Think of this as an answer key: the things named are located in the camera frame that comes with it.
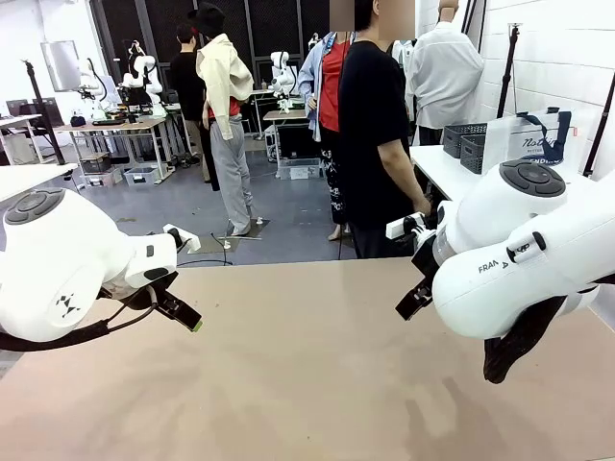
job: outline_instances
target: white wall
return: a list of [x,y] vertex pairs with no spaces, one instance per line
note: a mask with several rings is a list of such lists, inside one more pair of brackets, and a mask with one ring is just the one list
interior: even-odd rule
[[72,110],[82,106],[76,92],[55,93],[40,43],[74,40],[80,59],[91,58],[97,71],[104,75],[96,31],[91,23],[87,0],[12,0],[0,3],[0,112],[6,114],[5,101],[35,97],[26,66],[30,61],[37,75],[42,97],[55,97],[65,122]]
[[[419,30],[433,27],[438,0],[422,0]],[[479,43],[482,0],[468,36]],[[614,0],[487,0],[481,54],[485,70],[477,91],[473,118],[496,116],[508,53],[508,24],[522,23],[515,53],[517,110],[549,106],[584,109],[594,123],[586,134],[586,152],[594,140],[615,69]],[[514,113],[512,82],[505,113]],[[615,115],[598,153],[595,178],[615,168]]]

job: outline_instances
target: black t-shirt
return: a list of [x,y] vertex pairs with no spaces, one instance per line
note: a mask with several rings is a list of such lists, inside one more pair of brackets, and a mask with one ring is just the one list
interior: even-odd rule
[[409,153],[405,87],[399,64],[375,43],[350,47],[339,88],[339,176],[348,220],[360,228],[382,228],[414,211],[378,153],[397,139]]
[[186,120],[201,120],[205,82],[196,74],[196,52],[180,53],[171,61],[170,86],[177,90]]

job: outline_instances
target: black pants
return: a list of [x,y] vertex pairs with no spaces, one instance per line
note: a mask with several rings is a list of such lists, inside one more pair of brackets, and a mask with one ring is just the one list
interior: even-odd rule
[[203,157],[205,158],[205,164],[208,166],[209,178],[211,179],[211,189],[213,189],[214,192],[217,192],[220,190],[220,182],[218,182],[218,175],[215,172],[215,164],[213,163],[213,155],[211,154],[209,130],[205,129],[203,122],[199,123],[199,134],[201,135]]
[[419,139],[422,146],[437,146],[442,140],[442,130],[419,127]]
[[331,214],[333,222],[346,224],[346,211],[339,185],[339,133],[320,126],[320,154],[327,172],[327,183],[331,192]]
[[413,255],[412,245],[401,246],[386,238],[386,227],[381,229],[362,229],[350,224],[355,241],[355,252],[358,259],[374,259],[380,257],[405,257]]

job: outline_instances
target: red top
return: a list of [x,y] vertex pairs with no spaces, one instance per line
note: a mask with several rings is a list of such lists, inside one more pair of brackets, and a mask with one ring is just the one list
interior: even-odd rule
[[320,92],[320,123],[327,130],[339,132],[337,119],[337,90],[339,73],[344,61],[344,49],[348,53],[349,43],[333,44],[329,54],[323,59],[323,87]]
[[[239,115],[241,111],[241,107],[235,98],[231,98],[231,103],[229,105],[229,116],[233,117],[235,115]],[[213,110],[209,108],[209,119],[215,118],[215,114]]]

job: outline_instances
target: patterned pants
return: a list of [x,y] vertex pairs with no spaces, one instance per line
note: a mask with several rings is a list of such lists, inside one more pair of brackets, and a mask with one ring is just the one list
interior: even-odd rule
[[339,188],[338,177],[338,156],[339,133],[327,130],[320,126],[321,146],[320,153],[325,171],[327,172],[327,183],[331,192],[331,213],[333,222],[339,225],[346,224],[346,210],[342,194]]

